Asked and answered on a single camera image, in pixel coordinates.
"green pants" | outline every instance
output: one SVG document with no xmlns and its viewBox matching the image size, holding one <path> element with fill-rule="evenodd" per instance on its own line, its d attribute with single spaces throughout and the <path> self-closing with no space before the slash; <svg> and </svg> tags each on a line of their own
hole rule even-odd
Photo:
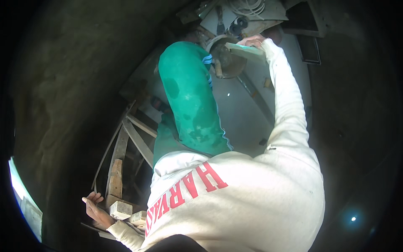
<svg viewBox="0 0 403 252">
<path fill-rule="evenodd" d="M 154 145 L 154 164 L 165 154 L 190 150 L 215 156 L 232 150 L 221 128 L 208 72 L 212 56 L 190 42 L 170 45 L 158 70 L 173 114 L 163 114 Z"/>
</svg>

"man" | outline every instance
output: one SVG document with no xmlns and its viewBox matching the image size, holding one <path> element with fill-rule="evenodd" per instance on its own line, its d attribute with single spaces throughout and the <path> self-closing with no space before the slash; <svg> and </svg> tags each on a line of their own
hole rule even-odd
<svg viewBox="0 0 403 252">
<path fill-rule="evenodd" d="M 255 158 L 231 151 L 209 87 L 208 53 L 187 42 L 169 46 L 159 71 L 173 115 L 158 126 L 145 238 L 98 209 L 100 194 L 83 198 L 87 214 L 132 251 L 189 244 L 186 250 L 298 252 L 315 240 L 323 178 L 298 85 L 271 39 L 238 44 L 263 49 L 269 62 L 276 112 L 266 150 Z"/>
</svg>

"white wire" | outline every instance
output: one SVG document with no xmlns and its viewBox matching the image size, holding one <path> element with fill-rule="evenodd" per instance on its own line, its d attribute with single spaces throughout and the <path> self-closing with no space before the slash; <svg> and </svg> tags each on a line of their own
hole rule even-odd
<svg viewBox="0 0 403 252">
<path fill-rule="evenodd" d="M 235 14 L 245 17 L 258 17 L 264 20 L 259 14 L 264 11 L 264 7 L 266 6 L 265 0 L 228 0 L 228 6 Z"/>
</svg>

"sleeve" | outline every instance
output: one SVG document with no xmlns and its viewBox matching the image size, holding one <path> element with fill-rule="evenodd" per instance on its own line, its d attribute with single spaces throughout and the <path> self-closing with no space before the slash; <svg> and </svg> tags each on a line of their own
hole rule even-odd
<svg viewBox="0 0 403 252">
<path fill-rule="evenodd" d="M 144 242 L 144 236 L 137 233 L 124 221 L 117 221 L 115 224 L 110 226 L 107 231 L 116 237 L 117 241 L 121 242 L 131 251 L 138 250 Z"/>
<path fill-rule="evenodd" d="M 309 148 L 304 105 L 298 84 L 288 64 L 284 50 L 271 39 L 262 43 L 269 62 L 270 77 L 274 86 L 275 123 L 265 154 L 277 149 L 305 161 L 312 167 L 319 163 L 315 152 Z"/>
</svg>

